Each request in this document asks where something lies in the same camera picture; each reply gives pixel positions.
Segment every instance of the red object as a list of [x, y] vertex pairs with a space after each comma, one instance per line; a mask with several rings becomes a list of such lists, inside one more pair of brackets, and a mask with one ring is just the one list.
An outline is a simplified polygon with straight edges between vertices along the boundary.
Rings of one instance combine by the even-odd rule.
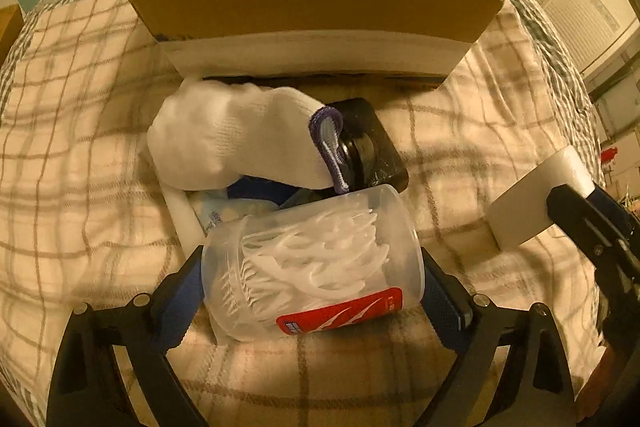
[[609, 147], [600, 153], [600, 164], [604, 165], [605, 163], [609, 163], [613, 158], [618, 154], [617, 147]]
[[288, 335], [297, 335], [357, 324], [390, 312], [397, 312], [401, 308], [402, 290], [387, 288], [382, 292], [372, 293], [353, 301], [282, 315], [276, 319], [276, 324]]

